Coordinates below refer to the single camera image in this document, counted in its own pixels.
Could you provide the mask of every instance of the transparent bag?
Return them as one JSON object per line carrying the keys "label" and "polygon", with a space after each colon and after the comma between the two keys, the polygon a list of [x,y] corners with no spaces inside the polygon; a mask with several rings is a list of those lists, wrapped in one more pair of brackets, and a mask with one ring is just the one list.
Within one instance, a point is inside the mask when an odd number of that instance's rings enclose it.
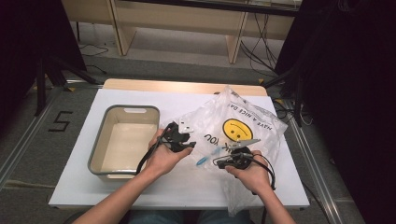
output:
{"label": "transparent bag", "polygon": [[181,120],[193,130],[189,141],[196,142],[191,153],[195,166],[213,172],[213,175],[218,175],[222,180],[230,216],[246,208],[257,196],[252,195],[238,179],[220,170],[212,161],[229,155],[230,152],[222,148],[226,144],[260,139],[261,141],[248,146],[249,149],[260,150],[274,165],[280,138],[288,125],[272,112],[251,104],[229,86],[195,111],[174,119],[177,123]]}

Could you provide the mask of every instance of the metal tray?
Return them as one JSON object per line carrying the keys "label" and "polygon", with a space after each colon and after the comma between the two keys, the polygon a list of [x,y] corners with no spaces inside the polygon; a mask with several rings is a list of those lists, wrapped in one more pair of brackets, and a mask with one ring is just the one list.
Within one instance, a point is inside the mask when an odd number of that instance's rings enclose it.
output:
{"label": "metal tray", "polygon": [[104,115],[88,161],[94,175],[132,178],[157,132],[160,111],[151,105],[113,105]]}

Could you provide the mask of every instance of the person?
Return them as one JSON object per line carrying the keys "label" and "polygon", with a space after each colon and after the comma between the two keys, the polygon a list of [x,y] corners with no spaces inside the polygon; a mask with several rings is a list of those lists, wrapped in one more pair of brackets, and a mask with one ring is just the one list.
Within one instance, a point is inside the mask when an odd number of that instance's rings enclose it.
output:
{"label": "person", "polygon": [[[149,142],[149,147],[156,143],[157,137],[160,136],[162,132],[163,130],[159,130],[154,134]],[[155,182],[160,176],[169,173],[180,160],[190,155],[191,152],[191,147],[175,153],[165,145],[159,145],[147,160],[146,167],[140,174],[128,180],[119,189],[109,194],[96,206],[76,219],[74,223],[119,223],[145,188]],[[261,156],[257,156],[261,155],[259,150],[254,150],[252,153],[256,155],[254,156],[255,160],[266,164],[266,161]],[[267,214],[274,223],[295,223],[289,212],[271,189],[267,171],[254,162],[245,170],[239,170],[232,166],[226,166],[225,169],[228,173],[242,181],[247,189],[255,192],[260,197],[266,207]],[[161,217],[162,214],[160,211],[160,213],[156,214],[155,220],[151,219],[153,217],[143,217],[142,214],[139,215],[139,213],[137,213],[137,216],[131,215],[130,223],[183,223],[182,217],[177,211],[171,213],[171,215],[163,212],[163,217]],[[213,215],[210,211],[207,211],[207,213],[201,216],[203,217],[202,219],[206,220],[203,221],[203,223],[250,223],[248,211],[246,210],[239,212],[235,217],[228,217],[228,212],[226,210],[222,211],[222,215]]]}

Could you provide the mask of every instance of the yellow smiley face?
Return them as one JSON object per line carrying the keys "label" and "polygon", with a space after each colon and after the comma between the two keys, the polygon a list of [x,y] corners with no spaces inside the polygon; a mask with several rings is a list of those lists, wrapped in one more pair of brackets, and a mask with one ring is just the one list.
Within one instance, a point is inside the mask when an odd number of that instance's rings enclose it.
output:
{"label": "yellow smiley face", "polygon": [[224,134],[233,141],[253,139],[253,132],[246,123],[237,119],[227,119],[223,124]]}

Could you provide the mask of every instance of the cabinet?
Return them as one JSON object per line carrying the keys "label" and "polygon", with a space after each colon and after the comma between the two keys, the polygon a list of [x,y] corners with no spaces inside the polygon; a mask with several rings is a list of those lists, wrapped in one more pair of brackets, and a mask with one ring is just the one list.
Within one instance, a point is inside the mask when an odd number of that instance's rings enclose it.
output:
{"label": "cabinet", "polygon": [[[282,7],[296,7],[292,0],[278,1]],[[230,63],[236,62],[242,36],[260,36],[254,14],[246,12],[119,0],[63,0],[63,4],[70,21],[112,25],[120,55],[127,54],[136,27],[225,35]],[[263,15],[257,18],[262,28]],[[267,37],[285,39],[292,22],[291,17],[269,16]]]}

